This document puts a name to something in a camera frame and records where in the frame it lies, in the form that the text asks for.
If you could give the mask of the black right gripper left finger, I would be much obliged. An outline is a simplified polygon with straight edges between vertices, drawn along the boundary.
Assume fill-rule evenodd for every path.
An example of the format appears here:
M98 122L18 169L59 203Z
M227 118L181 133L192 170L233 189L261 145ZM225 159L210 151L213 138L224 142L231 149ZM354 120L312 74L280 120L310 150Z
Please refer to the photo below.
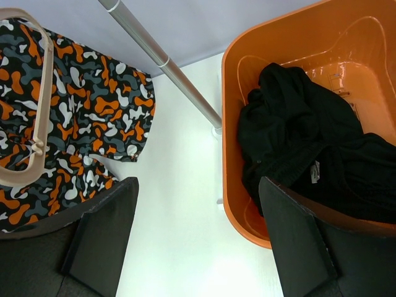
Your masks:
M115 296L139 193L136 177L1 233L1 296Z

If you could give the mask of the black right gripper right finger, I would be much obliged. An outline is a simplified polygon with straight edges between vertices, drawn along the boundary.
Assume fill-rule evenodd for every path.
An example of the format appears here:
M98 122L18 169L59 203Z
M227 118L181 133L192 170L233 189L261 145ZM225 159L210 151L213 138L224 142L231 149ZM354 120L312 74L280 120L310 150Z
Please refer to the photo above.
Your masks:
M395 296L395 225L355 219L262 178L284 296Z

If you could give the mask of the wooden hanger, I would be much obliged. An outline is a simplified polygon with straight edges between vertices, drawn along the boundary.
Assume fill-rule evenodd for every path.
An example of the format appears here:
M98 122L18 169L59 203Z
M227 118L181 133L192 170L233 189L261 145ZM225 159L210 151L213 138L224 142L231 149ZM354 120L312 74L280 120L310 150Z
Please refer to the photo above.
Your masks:
M24 18L31 22L41 33L44 47L43 73L41 75L37 113L33 130L32 154L26 169L13 171L1 167L1 184L8 187L26 186L38 180L45 169L46 145L48 139L48 123L51 107L53 85L53 42L44 28L27 12L19 8L2 8L1 20L8 18Z

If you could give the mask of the black shorts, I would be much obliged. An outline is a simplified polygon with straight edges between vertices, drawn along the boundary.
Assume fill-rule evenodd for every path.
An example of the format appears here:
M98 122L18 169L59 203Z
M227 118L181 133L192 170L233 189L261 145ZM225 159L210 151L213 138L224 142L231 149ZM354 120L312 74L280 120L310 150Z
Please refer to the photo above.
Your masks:
M395 223L395 146L364 132L347 101L300 67L269 64L258 84L238 121L254 204L267 177L345 215Z

